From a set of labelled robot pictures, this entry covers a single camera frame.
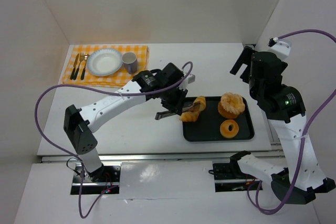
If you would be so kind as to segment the striped bread roll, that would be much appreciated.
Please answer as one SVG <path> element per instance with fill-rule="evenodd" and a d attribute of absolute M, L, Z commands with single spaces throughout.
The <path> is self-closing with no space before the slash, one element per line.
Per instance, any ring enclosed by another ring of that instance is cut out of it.
<path fill-rule="evenodd" d="M 180 116 L 180 120 L 182 122 L 196 122 L 198 117 L 199 117 L 200 112 L 195 111 L 187 111 L 187 112 L 183 112 Z"/>

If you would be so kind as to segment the metal tongs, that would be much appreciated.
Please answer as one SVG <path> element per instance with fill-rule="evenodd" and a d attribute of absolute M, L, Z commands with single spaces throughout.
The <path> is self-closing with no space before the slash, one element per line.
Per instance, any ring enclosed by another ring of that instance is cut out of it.
<path fill-rule="evenodd" d="M 188 106 L 182 107 L 182 113 L 184 112 L 194 112 L 197 111 L 200 108 L 200 102 L 196 102 L 193 104 L 190 104 Z M 169 116 L 177 115 L 177 113 L 172 112 L 172 111 L 163 111 L 163 112 L 158 112 L 155 116 L 155 120 L 161 120 L 163 118 L 167 118 Z"/>

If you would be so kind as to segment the pointed croissant bread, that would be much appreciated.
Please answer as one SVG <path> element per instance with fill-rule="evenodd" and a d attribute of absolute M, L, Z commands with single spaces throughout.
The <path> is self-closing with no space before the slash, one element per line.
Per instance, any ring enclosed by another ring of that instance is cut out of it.
<path fill-rule="evenodd" d="M 206 98 L 204 96 L 197 97 L 193 104 L 196 104 L 195 111 L 202 112 L 206 108 Z"/>

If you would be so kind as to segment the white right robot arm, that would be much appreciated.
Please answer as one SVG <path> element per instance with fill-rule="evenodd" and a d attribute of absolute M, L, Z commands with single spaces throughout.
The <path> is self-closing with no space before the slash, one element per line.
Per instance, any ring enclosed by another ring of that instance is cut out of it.
<path fill-rule="evenodd" d="M 308 134 L 306 108 L 300 92 L 282 83 L 291 44 L 279 40 L 268 51 L 244 47 L 231 69 L 236 74 L 243 64 L 241 79 L 249 84 L 251 98 L 264 111 L 285 154 L 287 167 L 272 165 L 241 151 L 230 157 L 238 174 L 248 174 L 271 186 L 273 193 L 287 204 L 305 205 L 318 193 L 335 189 L 335 182 L 319 166 Z"/>

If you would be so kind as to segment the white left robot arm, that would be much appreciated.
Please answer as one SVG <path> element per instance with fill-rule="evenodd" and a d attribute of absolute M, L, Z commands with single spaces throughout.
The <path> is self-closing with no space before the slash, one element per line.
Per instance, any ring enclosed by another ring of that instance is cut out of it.
<path fill-rule="evenodd" d="M 67 107 L 64 131 L 90 179 L 96 182 L 106 172 L 96 149 L 98 142 L 94 132 L 124 111 L 151 99 L 159 98 L 166 109 L 156 114 L 156 120 L 187 112 L 192 107 L 184 106 L 186 87 L 194 81 L 193 74 L 168 63 L 162 70 L 139 72 L 122 88 L 91 105 Z"/>

